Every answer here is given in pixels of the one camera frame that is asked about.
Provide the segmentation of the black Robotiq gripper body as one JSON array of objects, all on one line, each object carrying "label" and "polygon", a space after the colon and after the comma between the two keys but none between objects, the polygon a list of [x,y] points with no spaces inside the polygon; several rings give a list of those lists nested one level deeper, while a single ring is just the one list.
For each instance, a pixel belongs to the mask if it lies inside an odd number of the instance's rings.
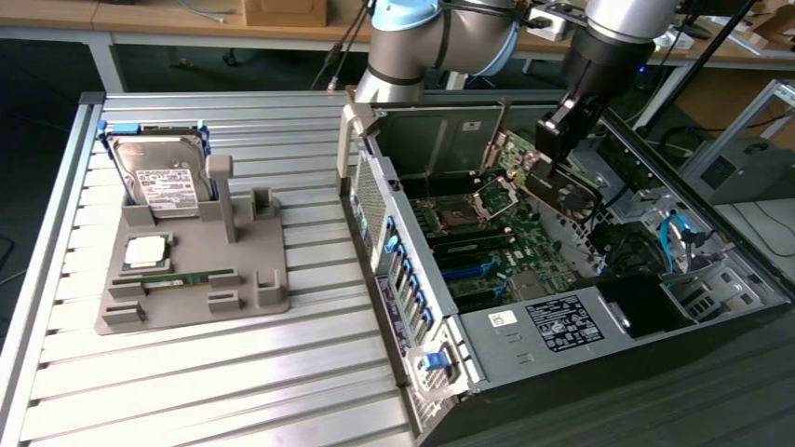
[{"label": "black Robotiq gripper body", "polygon": [[629,91],[651,54],[651,41],[631,43],[601,34],[577,34],[565,57],[567,93],[558,120],[598,116]]}]

